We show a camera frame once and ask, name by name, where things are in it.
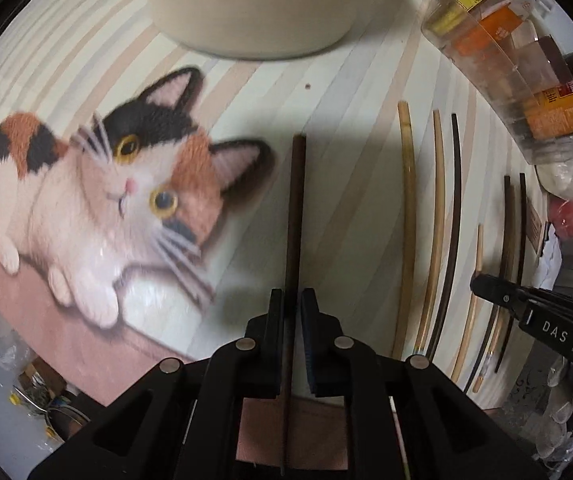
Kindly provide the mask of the short light wooden chopstick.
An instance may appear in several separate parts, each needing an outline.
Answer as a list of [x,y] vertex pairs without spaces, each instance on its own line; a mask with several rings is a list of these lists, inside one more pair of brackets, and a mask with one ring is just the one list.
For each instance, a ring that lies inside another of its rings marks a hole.
[[[478,274],[481,269],[483,269],[484,263],[484,226],[479,224],[477,226],[476,234],[476,254],[475,254],[475,266],[473,270],[473,275]],[[469,345],[471,344],[472,333],[474,330],[474,325],[478,315],[477,299],[475,295],[471,292],[469,294],[469,307],[466,311],[466,318],[464,323],[464,330],[462,338],[460,341],[459,349],[457,349],[457,355],[455,356],[454,367],[451,372],[451,380],[456,384],[462,374],[462,370],[465,364],[467,352],[469,352]]]

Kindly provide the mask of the dark brown wooden chopstick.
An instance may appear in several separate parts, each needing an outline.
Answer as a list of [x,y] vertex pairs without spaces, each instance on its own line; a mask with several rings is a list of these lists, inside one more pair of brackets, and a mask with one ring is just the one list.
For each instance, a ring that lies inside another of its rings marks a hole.
[[289,468],[289,425],[291,425],[291,401],[293,387],[293,361],[298,312],[301,231],[303,231],[303,194],[305,194],[307,138],[303,133],[293,136],[291,171],[289,172],[289,196],[287,237],[284,273],[284,352],[282,377],[282,450],[281,478],[287,478]]

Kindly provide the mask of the thin black chopstick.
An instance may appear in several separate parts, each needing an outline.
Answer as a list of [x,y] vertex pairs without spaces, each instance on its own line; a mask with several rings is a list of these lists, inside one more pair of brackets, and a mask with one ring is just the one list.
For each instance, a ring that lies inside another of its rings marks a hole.
[[[518,234],[517,241],[517,257],[515,266],[515,284],[520,285],[523,281],[525,258],[526,258],[526,240],[527,240],[527,226],[528,226],[528,209],[527,209],[527,184],[526,174],[521,172],[519,174],[519,193],[518,193]],[[497,362],[495,362],[495,373],[498,373],[505,354],[507,353],[507,346],[509,345],[511,333],[514,325],[514,316],[509,315],[505,323],[505,330],[503,330],[503,339],[500,347]]]

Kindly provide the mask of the white crumpled paper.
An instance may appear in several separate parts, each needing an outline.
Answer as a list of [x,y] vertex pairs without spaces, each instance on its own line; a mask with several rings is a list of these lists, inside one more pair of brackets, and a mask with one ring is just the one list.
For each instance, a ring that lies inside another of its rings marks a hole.
[[543,246],[542,255],[538,259],[533,286],[544,290],[552,290],[562,269],[562,251],[559,237],[554,226],[550,226],[548,239]]

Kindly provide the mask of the brown printed label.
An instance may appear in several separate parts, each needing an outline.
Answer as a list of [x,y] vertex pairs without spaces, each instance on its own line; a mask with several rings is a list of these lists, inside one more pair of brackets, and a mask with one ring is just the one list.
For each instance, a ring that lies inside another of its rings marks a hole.
[[544,221],[530,196],[526,197],[527,228],[526,234],[533,251],[537,256],[541,255],[544,240]]

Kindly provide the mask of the red round object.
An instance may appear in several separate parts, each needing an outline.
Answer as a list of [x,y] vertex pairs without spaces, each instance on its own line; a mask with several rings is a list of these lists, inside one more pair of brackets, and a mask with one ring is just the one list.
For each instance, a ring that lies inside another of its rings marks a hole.
[[573,239],[573,200],[564,200],[559,196],[550,195],[548,219],[561,240]]

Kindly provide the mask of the tan bamboo chopstick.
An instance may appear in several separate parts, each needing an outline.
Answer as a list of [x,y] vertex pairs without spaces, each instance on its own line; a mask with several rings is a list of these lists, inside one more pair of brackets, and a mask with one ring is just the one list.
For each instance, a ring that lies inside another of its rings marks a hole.
[[416,248],[416,176],[413,131],[409,104],[398,103],[398,119],[402,148],[403,181],[403,240],[399,307],[396,320],[395,340],[391,356],[401,360],[405,349],[409,315],[413,298],[413,282]]

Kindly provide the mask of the orange packaged box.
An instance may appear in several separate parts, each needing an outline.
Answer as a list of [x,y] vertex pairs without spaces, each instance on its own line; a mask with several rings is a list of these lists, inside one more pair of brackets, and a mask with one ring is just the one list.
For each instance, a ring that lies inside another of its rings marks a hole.
[[531,136],[538,141],[573,135],[573,80],[537,92],[523,104]]

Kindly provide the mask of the clear plastic organizer box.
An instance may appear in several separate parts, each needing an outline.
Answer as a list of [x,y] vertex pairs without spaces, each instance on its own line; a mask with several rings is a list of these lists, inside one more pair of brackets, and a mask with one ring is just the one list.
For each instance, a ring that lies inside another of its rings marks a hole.
[[538,25],[545,0],[485,0],[466,12],[455,0],[434,0],[425,37],[472,82],[498,115],[529,164],[573,157],[573,135],[535,140],[523,104],[537,92],[573,80],[573,52]]

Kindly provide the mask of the cat print placemat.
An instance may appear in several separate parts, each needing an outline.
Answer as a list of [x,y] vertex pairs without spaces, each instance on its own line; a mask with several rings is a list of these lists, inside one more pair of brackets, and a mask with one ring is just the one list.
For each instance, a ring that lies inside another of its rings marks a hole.
[[284,278],[292,137],[307,138],[301,282],[385,354],[401,287],[397,105],[417,167],[415,300],[433,224],[431,115],[462,156],[462,226],[436,354],[450,372],[477,255],[500,262],[503,180],[528,166],[423,36],[428,0],[364,0],[336,49],[219,60],[174,46],[146,0],[32,0],[0,38],[0,310],[111,402],[166,354],[243,335]]

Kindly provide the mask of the beige utensil holder cup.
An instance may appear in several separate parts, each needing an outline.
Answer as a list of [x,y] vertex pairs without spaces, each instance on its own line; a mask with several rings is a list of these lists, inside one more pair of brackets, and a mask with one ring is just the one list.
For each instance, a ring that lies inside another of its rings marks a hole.
[[148,0],[152,20],[194,50],[226,58],[294,58],[349,31],[358,0]]

